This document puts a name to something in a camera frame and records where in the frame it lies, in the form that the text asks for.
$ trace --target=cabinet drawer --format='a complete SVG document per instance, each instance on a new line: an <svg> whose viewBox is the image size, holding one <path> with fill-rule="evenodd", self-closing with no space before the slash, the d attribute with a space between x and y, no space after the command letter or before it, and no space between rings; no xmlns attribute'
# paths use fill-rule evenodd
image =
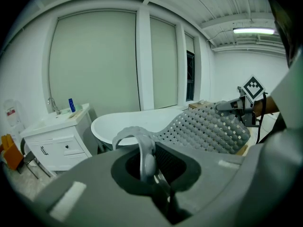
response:
<svg viewBox="0 0 303 227"><path fill-rule="evenodd" d="M87 155L85 153L75 154L75 155L67 155L64 156L64 163L59 166L58 170L65 171L71 169L73 166L77 165L81 161L87 159Z"/></svg>
<svg viewBox="0 0 303 227"><path fill-rule="evenodd" d="M54 142L65 156L84 152L74 136L54 140Z"/></svg>

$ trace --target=drawer handle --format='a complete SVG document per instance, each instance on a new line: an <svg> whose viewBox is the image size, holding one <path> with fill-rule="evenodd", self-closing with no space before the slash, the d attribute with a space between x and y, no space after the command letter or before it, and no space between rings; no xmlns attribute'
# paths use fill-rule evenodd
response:
<svg viewBox="0 0 303 227"><path fill-rule="evenodd" d="M41 146L41 150L42 150L43 154L48 155L48 153L45 151L45 149L43 148L43 146Z"/></svg>

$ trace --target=bathtub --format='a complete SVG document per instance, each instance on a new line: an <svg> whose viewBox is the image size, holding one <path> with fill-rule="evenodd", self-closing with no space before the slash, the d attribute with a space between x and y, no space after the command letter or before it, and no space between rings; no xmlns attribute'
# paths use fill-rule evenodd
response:
<svg viewBox="0 0 303 227"><path fill-rule="evenodd" d="M112 148L113 138L124 128L141 126L148 131L159 132L163 130L177 115L179 109L156 109L130 113L111 113L98 117L91 124L91 131L99 143L109 149ZM137 144L135 137L123 139L119 146Z"/></svg>

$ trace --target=bath mat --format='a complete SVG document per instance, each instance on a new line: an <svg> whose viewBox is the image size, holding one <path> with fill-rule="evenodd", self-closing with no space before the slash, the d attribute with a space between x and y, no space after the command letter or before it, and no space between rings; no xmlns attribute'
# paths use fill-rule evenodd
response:
<svg viewBox="0 0 303 227"><path fill-rule="evenodd" d="M124 138L145 135L162 144L236 154L249 140L250 131L238 116L216 110L219 103L206 102L199 108L185 111L160 132L150 132L142 127L125 128L114 137L113 149Z"/></svg>

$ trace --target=ceiling light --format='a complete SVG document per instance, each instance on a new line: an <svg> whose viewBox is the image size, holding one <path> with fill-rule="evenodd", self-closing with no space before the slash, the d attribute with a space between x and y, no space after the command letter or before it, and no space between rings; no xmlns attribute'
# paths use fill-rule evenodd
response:
<svg viewBox="0 0 303 227"><path fill-rule="evenodd" d="M257 33L257 34L273 35L275 30L272 28L234 28L233 32L235 34Z"/></svg>

